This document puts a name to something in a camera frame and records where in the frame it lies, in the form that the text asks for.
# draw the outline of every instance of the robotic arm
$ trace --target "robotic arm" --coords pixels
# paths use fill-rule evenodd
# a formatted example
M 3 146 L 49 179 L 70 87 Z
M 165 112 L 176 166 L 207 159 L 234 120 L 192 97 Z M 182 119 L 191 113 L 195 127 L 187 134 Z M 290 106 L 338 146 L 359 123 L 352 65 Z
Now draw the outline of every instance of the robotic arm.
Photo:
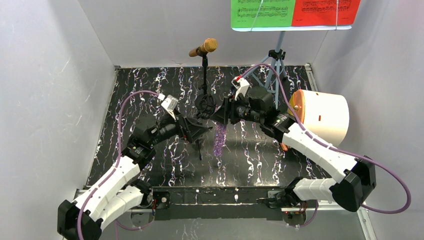
M 240 120 L 258 123 L 261 130 L 279 143 L 298 150 L 324 168 L 332 178 L 295 178 L 283 192 L 271 198 L 259 199 L 270 208 L 296 206 L 307 200 L 335 201 L 344 209 L 356 212 L 376 187 L 375 166 L 349 155 L 332 151 L 314 142 L 302 130 L 289 113 L 280 113 L 274 107 L 273 96 L 263 87 L 249 90 L 244 78 L 234 78 L 231 94 L 224 98 L 222 106 L 210 117 L 223 125 L 236 124 Z M 313 138 L 331 146 L 314 135 Z
M 131 180 L 137 177 L 155 156 L 154 145 L 175 135 L 193 143 L 211 129 L 197 123 L 193 118 L 181 115 L 175 110 L 177 102 L 176 98 L 169 95 L 161 104 L 169 115 L 146 130 L 136 125 L 128 144 L 122 151 L 119 165 L 113 165 L 90 189 L 72 202 L 65 200 L 60 204 L 57 218 L 59 234 L 68 240 L 79 239 L 77 216 L 83 203 L 95 189 L 95 194 L 84 208 L 81 220 L 81 230 L 85 240 L 98 240 L 102 231 L 127 210 L 152 203 L 151 186 L 139 179 L 133 182 Z M 117 194 L 129 182 L 131 184 Z

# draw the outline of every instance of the green sheet music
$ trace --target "green sheet music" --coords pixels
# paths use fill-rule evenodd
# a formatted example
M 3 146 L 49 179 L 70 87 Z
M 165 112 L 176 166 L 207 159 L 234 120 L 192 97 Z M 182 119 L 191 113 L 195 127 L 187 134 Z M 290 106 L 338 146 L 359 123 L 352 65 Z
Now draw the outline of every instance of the green sheet music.
M 231 0 L 232 28 L 290 27 L 296 0 Z

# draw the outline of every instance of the white string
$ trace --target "white string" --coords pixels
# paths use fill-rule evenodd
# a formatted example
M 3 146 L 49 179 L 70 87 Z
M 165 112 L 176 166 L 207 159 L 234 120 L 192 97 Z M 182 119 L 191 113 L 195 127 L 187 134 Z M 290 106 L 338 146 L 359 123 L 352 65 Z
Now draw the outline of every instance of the white string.
M 335 3 L 335 30 L 337 30 L 337 24 L 339 22 L 339 0 Z
M 253 20 L 253 23 L 252 23 L 252 27 L 250 28 L 250 32 L 252 31 L 252 29 L 253 29 L 253 26 L 255 25 L 255 22 L 256 22 L 256 19 L 258 18 L 258 14 L 259 14 L 259 11 L 261 10 L 261 8 L 262 8 L 262 4 L 264 3 L 264 0 L 261 0 L 260 1 L 260 5 L 259 5 L 259 8 L 257 9 L 257 13 L 256 13 L 256 16 L 254 17 L 254 20 Z

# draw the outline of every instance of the musical notation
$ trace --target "musical notation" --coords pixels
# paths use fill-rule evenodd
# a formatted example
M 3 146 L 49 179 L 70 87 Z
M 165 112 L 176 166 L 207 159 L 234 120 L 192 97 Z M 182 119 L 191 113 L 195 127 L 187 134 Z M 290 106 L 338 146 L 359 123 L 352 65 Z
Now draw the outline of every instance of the musical notation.
M 262 0 L 238 0 L 239 4 L 260 3 Z M 290 0 L 263 0 L 264 3 L 281 3 L 289 2 Z
M 351 6 L 352 0 L 339 0 L 338 11 L 348 11 Z M 326 13 L 335 11 L 337 8 L 336 0 L 323 0 L 323 1 L 305 1 L 302 5 L 302 12 L 304 13 Z
M 289 8 L 288 7 L 274 7 L 274 6 L 264 6 L 260 8 L 258 12 L 258 7 L 256 8 L 246 8 L 239 7 L 237 9 L 237 16 L 239 18 L 254 18 L 258 17 L 286 17 Z

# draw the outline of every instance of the microphone head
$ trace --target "microphone head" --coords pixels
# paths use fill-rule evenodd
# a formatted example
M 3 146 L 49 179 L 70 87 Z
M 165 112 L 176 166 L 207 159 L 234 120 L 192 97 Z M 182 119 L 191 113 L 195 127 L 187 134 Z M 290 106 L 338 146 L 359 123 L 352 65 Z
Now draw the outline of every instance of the microphone head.
M 218 42 L 215 38 L 208 38 L 204 41 L 203 46 L 206 52 L 211 53 L 218 48 Z

